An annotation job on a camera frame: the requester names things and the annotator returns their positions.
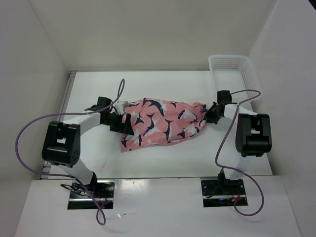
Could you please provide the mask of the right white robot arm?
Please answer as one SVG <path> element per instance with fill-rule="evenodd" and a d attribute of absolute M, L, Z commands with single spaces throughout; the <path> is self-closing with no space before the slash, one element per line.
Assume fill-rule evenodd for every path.
<path fill-rule="evenodd" d="M 221 90 L 217 92 L 217 102 L 205 114 L 207 123 L 217 124 L 221 118 L 231 120 L 228 131 L 224 135 L 215 155 L 215 164 L 221 168 L 217 176 L 215 191 L 228 195 L 236 191 L 242 183 L 242 177 L 250 162 L 272 149 L 270 117 L 258 114 L 241 105 L 258 98 L 261 92 L 245 89 L 236 92 Z M 235 148 L 239 157 L 232 165 L 221 165 L 219 155 L 229 134 L 236 128 Z"/>

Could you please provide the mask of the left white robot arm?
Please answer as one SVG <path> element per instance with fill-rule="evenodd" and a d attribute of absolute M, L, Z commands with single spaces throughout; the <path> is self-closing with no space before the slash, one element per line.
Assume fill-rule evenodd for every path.
<path fill-rule="evenodd" d="M 114 103 L 107 97 L 99 97 L 97 104 L 87 108 L 82 115 L 69 120 L 52 121 L 47 128 L 42 149 L 43 160 L 62 169 L 75 179 L 71 190 L 82 192 L 91 198 L 103 188 L 96 174 L 88 169 L 80 159 L 80 138 L 87 131 L 100 125 L 106 125 L 110 131 L 133 135 L 131 115 L 126 113 L 129 103 Z"/>

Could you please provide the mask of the pink shark print shorts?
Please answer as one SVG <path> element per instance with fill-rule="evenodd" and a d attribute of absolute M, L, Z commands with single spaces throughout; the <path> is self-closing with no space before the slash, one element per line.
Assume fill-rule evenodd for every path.
<path fill-rule="evenodd" d="M 129 103 L 125 111 L 131 114 L 134 135 L 122 136 L 122 152 L 176 145 L 193 138 L 206 127 L 207 106 L 200 102 L 188 104 L 145 97 Z"/>

